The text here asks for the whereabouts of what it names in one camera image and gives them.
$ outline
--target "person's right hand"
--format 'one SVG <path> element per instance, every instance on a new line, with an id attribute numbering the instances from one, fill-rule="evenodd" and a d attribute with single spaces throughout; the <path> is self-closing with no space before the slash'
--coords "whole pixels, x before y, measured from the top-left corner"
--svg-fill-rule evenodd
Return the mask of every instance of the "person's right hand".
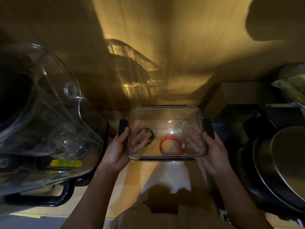
<path id="1" fill-rule="evenodd" d="M 197 128 L 188 130 L 187 134 L 189 137 L 186 140 L 189 143 L 189 146 L 197 153 L 200 153 L 201 150 L 204 150 L 204 141 L 207 142 L 209 146 L 208 153 L 200 158 L 200 160 L 203 167 L 208 171 L 210 175 L 215 177 L 219 174 L 226 173 L 227 171 L 231 170 L 231 164 L 229 162 L 227 149 L 216 133 L 215 140 L 213 140 L 207 134 L 207 132 L 201 133 L 201 131 Z"/>

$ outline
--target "transparent blender cover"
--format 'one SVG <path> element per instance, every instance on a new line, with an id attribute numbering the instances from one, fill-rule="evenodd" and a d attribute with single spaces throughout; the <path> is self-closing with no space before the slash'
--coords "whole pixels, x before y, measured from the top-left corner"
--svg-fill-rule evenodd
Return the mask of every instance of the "transparent blender cover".
<path id="1" fill-rule="evenodd" d="M 131 158 L 193 158 L 207 151 L 201 135 L 203 124 L 200 110 L 193 106 L 136 107 L 130 110 L 128 127 L 131 129 L 127 153 Z M 200 150 L 194 150 L 187 142 L 187 131 L 198 132 L 203 142 Z M 146 139 L 145 146 L 135 149 Z"/>
<path id="2" fill-rule="evenodd" d="M 0 195 L 97 165 L 106 123 L 55 54 L 34 44 L 2 47 L 0 88 Z"/>

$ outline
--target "red cable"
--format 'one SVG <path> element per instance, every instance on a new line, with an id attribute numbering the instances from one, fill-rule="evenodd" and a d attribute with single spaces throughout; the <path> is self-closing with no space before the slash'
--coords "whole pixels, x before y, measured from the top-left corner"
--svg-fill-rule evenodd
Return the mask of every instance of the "red cable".
<path id="1" fill-rule="evenodd" d="M 162 144 L 163 144 L 163 142 L 165 142 L 166 140 L 173 140 L 173 141 L 177 142 L 177 144 L 179 145 L 179 154 L 180 154 L 180 155 L 183 154 L 183 146 L 182 146 L 183 142 L 182 142 L 182 140 L 181 140 L 179 137 L 175 136 L 175 135 L 166 135 L 166 136 L 160 141 L 160 144 L 159 144 L 159 152 L 160 152 L 161 155 L 163 155 L 163 153 L 162 153 Z"/>

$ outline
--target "wooden wall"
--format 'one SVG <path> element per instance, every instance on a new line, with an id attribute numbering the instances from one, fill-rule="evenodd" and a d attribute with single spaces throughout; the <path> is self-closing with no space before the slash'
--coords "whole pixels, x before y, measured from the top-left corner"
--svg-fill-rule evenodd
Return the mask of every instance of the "wooden wall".
<path id="1" fill-rule="evenodd" d="M 305 0 L 0 0 L 0 42 L 54 51 L 101 110 L 202 106 L 305 62 Z"/>

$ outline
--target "cooking pot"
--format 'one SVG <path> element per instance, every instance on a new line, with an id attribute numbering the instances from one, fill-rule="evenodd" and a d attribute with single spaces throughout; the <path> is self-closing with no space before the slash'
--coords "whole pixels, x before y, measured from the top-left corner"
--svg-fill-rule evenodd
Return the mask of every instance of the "cooking pot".
<path id="1" fill-rule="evenodd" d="M 254 144 L 254 163 L 262 181 L 279 199 L 305 211 L 305 127 L 279 130 Z"/>

